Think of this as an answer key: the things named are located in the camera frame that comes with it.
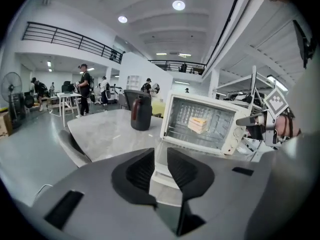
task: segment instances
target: man in black shirt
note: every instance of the man in black shirt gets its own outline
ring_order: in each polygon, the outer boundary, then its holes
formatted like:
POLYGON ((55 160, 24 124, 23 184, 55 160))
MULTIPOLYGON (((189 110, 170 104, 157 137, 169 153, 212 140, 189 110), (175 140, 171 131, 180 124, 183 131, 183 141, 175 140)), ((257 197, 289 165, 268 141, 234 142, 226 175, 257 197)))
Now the man in black shirt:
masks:
POLYGON ((81 116, 86 116, 89 113, 89 105, 87 98, 90 95, 90 74, 87 71, 88 66, 87 64, 82 64, 80 66, 81 72, 83 72, 80 83, 78 85, 81 94, 81 109, 80 114, 81 116))
POLYGON ((144 85, 142 85, 142 87, 141 87, 141 92, 150 94, 150 90, 151 90, 151 85, 150 85, 150 83, 151 83, 151 79, 148 78, 148 79, 146 80, 146 83, 145 83, 144 85))

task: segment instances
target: pillar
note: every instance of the pillar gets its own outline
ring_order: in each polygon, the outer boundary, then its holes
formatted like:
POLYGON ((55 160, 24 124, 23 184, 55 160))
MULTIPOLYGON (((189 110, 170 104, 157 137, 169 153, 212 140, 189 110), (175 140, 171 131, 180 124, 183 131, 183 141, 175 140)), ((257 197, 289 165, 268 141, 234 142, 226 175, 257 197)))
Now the pillar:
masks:
POLYGON ((105 77, 107 79, 107 81, 110 83, 110 80, 111 80, 111 71, 112 71, 112 68, 107 66, 106 67, 106 71, 105 71, 105 77))
POLYGON ((219 76, 220 76, 220 69, 213 68, 211 70, 211 79, 210 79, 210 87, 209 87, 209 98, 216 98, 216 88, 219 85, 219 76))

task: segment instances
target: person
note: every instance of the person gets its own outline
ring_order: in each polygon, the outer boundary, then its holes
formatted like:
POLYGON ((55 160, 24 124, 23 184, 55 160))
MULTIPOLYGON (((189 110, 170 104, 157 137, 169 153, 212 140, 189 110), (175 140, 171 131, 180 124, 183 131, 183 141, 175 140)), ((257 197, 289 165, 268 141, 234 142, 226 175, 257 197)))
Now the person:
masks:
POLYGON ((108 104, 107 91, 109 91, 109 89, 110 89, 110 85, 107 81, 107 78, 103 76, 101 86, 100 86, 101 101, 103 106, 108 104))
POLYGON ((142 85, 142 87, 140 89, 141 92, 150 94, 150 90, 152 89, 150 83, 151 83, 151 79, 147 78, 146 83, 144 85, 142 85))
POLYGON ((33 78, 30 81, 30 95, 33 97, 35 94, 35 83, 33 82, 33 78))
POLYGON ((55 83, 52 82, 52 85, 50 86, 50 97, 54 96, 55 95, 55 83))
POLYGON ((42 98, 45 94, 45 90, 47 89, 47 87, 39 80, 37 81, 37 79, 35 77, 32 78, 31 83, 34 86, 34 92, 37 94, 37 99, 38 99, 39 105, 40 105, 39 111, 41 112, 44 110, 42 107, 42 98))
POLYGON ((87 71, 88 66, 87 64, 82 64, 80 66, 80 71, 83 73, 80 83, 77 85, 80 89, 80 94, 81 94, 81 109, 80 109, 80 115, 81 116, 86 116, 89 114, 89 105, 87 98, 89 97, 90 94, 90 74, 87 71))

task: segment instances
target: white shirt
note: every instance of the white shirt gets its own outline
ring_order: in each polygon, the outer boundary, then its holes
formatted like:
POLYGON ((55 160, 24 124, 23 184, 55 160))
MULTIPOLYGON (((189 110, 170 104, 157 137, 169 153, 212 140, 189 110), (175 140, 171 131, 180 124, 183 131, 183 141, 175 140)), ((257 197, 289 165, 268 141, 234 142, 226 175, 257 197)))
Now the white shirt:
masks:
POLYGON ((101 86, 100 86, 100 93, 106 90, 107 83, 108 83, 107 79, 102 80, 101 86))
POLYGON ((35 84, 33 82, 30 83, 30 92, 35 92, 35 84))

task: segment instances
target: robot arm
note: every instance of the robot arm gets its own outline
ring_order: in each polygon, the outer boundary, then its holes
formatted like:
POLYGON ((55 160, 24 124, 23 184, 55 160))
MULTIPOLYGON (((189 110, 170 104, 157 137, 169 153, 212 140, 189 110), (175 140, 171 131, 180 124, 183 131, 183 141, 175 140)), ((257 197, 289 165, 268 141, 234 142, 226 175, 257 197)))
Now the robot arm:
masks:
POLYGON ((285 97, 278 89, 274 89, 263 101, 264 111, 245 118, 238 119, 238 126, 246 126, 251 137, 257 140, 264 140, 270 147, 279 147, 281 140, 278 136, 276 123, 280 116, 285 119, 284 133, 287 124, 289 125, 289 136, 293 137, 293 118, 285 97))

